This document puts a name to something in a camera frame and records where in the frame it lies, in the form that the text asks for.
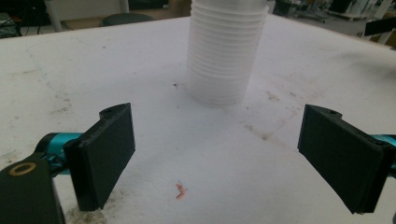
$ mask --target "stack of plastic cups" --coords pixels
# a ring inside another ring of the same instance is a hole
[[[266,0],[192,0],[187,89],[211,105],[241,101],[267,15]]]

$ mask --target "white table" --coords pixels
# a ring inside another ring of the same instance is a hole
[[[390,224],[395,179],[374,214],[351,215],[297,142],[305,104],[395,133],[395,51],[268,16],[243,103],[207,107],[184,88],[189,22],[1,40],[1,168],[131,102],[136,152],[105,209],[80,213],[70,177],[54,179],[69,223]]]

